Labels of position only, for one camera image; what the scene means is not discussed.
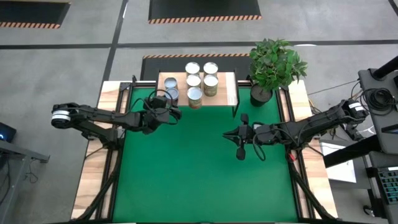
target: potted plant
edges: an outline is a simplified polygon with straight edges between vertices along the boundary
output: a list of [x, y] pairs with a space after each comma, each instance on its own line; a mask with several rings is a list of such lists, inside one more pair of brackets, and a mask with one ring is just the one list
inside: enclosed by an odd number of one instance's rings
[[262, 106], [271, 98], [273, 91], [279, 86], [288, 86], [307, 76], [307, 63], [300, 60], [297, 52], [286, 49], [286, 40], [264, 39], [256, 43], [256, 48], [250, 51], [250, 76], [253, 86], [250, 91], [250, 102], [253, 106]]

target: silver can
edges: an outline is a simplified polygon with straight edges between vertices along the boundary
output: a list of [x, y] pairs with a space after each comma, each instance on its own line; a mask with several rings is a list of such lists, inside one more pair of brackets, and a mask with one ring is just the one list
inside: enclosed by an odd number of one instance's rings
[[169, 93], [169, 94], [165, 93], [165, 96], [169, 101], [171, 101], [171, 99], [173, 99], [173, 101], [178, 100], [178, 96], [180, 93], [178, 92], [178, 90], [176, 88], [169, 88], [166, 90], [166, 92]]
[[167, 89], [169, 88], [175, 88], [178, 89], [177, 86], [177, 79], [173, 78], [173, 77], [168, 77], [164, 80], [164, 87]]
[[205, 66], [203, 66], [203, 70], [205, 71], [205, 76], [214, 75], [217, 77], [218, 66], [214, 62], [207, 62]]
[[207, 75], [203, 79], [205, 95], [215, 96], [217, 94], [218, 78], [214, 75]]
[[197, 75], [199, 76], [200, 66], [196, 62], [190, 62], [185, 66], [185, 71], [187, 76], [189, 75]]
[[189, 75], [189, 76], [187, 77], [187, 85], [188, 85], [188, 88], [191, 88], [191, 87], [198, 87], [198, 88], [200, 88], [200, 83], [201, 83], [201, 79], [200, 79], [200, 77], [197, 76], [197, 75]]
[[198, 87], [191, 87], [187, 91], [188, 105], [192, 109], [199, 109], [201, 107], [202, 91]]

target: concrete floor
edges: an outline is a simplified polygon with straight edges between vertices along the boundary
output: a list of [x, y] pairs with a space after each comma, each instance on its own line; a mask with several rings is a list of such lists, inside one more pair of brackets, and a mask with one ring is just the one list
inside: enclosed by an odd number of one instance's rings
[[[122, 0], [71, 0], [60, 29], [0, 28], [0, 45], [110, 44]], [[127, 5], [119, 43], [287, 40], [398, 39], [398, 17], [388, 0], [259, 0], [260, 21], [149, 25], [148, 0]], [[110, 80], [139, 78], [144, 55], [246, 53], [251, 47], [174, 47], [117, 49]], [[348, 98], [357, 72], [379, 67], [398, 52], [398, 45], [329, 45], [294, 47], [308, 62], [305, 80], [310, 99], [327, 110]], [[0, 121], [18, 130], [15, 144], [51, 154], [48, 164], [34, 164], [36, 184], [20, 192], [13, 223], [67, 221], [80, 178], [87, 141], [78, 131], [50, 125], [55, 103], [95, 105], [109, 49], [0, 50]], [[367, 120], [358, 129], [372, 126]], [[340, 130], [339, 136], [347, 138]], [[386, 223], [361, 212], [363, 191], [333, 189], [340, 218]]]

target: green tabletop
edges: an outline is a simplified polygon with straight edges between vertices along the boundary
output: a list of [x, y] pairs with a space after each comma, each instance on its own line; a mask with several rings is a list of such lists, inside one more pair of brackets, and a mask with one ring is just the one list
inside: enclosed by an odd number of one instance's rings
[[[132, 101], [151, 88], [136, 88]], [[252, 146], [246, 159], [222, 137], [249, 121], [280, 122], [275, 95], [263, 107], [250, 104], [250, 88], [240, 88], [234, 119], [230, 107], [180, 107], [177, 125], [152, 134], [127, 132], [114, 222], [296, 222], [297, 214], [284, 146], [263, 146], [262, 162]], [[138, 103], [133, 111], [141, 110]]]

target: wooden tray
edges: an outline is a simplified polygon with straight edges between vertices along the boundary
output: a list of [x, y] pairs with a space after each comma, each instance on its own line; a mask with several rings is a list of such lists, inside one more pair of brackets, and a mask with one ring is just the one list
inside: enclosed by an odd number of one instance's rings
[[[164, 80], [168, 77], [177, 79], [179, 106], [188, 106], [188, 85], [185, 72], [160, 72], [157, 82], [158, 90], [165, 90]], [[236, 78], [234, 72], [218, 72], [218, 87], [215, 96], [202, 96], [202, 106], [236, 106], [238, 104]], [[200, 73], [201, 89], [203, 91], [203, 72]], [[164, 92], [158, 91], [157, 95], [163, 96]]]

